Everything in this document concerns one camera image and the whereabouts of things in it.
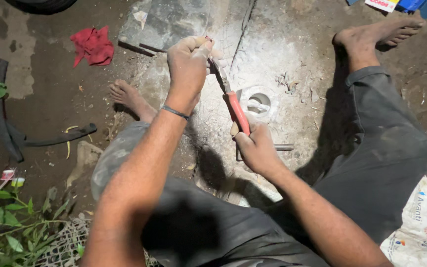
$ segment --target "hand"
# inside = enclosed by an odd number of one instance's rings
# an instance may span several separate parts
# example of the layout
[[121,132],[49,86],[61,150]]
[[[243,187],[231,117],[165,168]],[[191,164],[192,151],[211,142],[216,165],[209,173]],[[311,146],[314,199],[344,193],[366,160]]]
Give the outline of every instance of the hand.
[[282,169],[287,170],[287,167],[278,157],[268,125],[251,114],[246,113],[245,116],[250,124],[250,136],[243,132],[235,135],[241,158],[252,171],[266,179],[272,179],[274,174]]
[[191,114],[199,102],[213,45],[214,41],[206,36],[189,36],[169,48],[171,88],[165,102],[167,106]]

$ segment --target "forearm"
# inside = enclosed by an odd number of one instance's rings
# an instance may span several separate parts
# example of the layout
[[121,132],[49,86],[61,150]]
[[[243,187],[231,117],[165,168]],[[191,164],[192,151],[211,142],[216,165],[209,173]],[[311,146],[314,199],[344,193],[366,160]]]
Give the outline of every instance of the forearm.
[[392,266],[358,225],[289,170],[269,180],[282,191],[312,242],[333,266]]
[[[187,122],[161,110],[107,185],[95,215],[86,266],[134,264],[143,259],[140,235],[162,193],[169,163]],[[133,257],[127,247],[135,247]]]

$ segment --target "bare foot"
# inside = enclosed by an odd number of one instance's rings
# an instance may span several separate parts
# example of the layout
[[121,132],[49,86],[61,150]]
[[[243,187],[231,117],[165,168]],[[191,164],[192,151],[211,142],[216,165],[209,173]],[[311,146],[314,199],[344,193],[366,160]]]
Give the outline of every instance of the bare foot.
[[138,90],[124,80],[116,80],[111,84],[110,94],[116,103],[132,110],[144,122],[151,123],[157,114],[157,110],[146,102]]
[[350,27],[337,33],[334,42],[347,49],[360,46],[387,44],[396,46],[418,33],[426,21],[418,14],[412,18],[381,21],[371,25]]

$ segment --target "red cloth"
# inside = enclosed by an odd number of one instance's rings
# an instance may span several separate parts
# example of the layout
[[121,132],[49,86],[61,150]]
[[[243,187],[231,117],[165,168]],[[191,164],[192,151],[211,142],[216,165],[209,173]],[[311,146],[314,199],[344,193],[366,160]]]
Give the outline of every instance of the red cloth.
[[108,26],[97,30],[86,28],[70,36],[75,45],[74,67],[82,58],[86,58],[89,65],[108,65],[113,58],[113,44],[108,40]]

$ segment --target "hole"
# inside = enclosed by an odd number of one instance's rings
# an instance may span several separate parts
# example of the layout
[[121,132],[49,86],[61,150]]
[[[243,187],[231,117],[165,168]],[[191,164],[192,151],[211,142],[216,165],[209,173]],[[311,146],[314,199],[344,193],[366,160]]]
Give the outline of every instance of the hole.
[[263,116],[270,110],[271,101],[262,93],[254,94],[248,99],[248,111],[255,116]]

